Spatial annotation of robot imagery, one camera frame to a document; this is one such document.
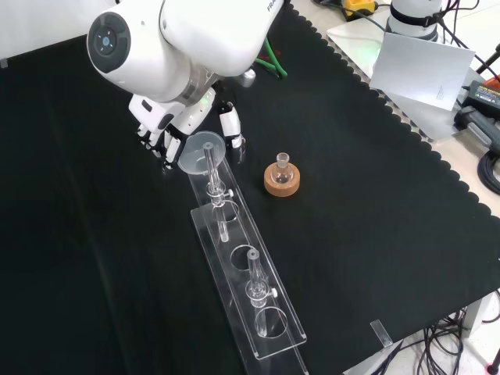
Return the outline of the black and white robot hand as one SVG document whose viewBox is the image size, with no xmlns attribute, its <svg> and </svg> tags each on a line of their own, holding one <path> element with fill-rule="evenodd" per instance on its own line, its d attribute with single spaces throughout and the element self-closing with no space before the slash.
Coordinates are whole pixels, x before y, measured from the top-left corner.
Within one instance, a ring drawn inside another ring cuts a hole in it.
<svg viewBox="0 0 500 375">
<path fill-rule="evenodd" d="M 217 81 L 194 105 L 179 102 L 158 103 L 145 96 L 133 95 L 129 110 L 139 122 L 137 135 L 140 142 L 157 158 L 163 167 L 171 170 L 189 136 L 198 131 L 205 118 L 216 110 L 226 146 L 240 148 L 244 143 L 241 121 L 235 103 L 227 97 L 229 88 Z"/>
</svg>

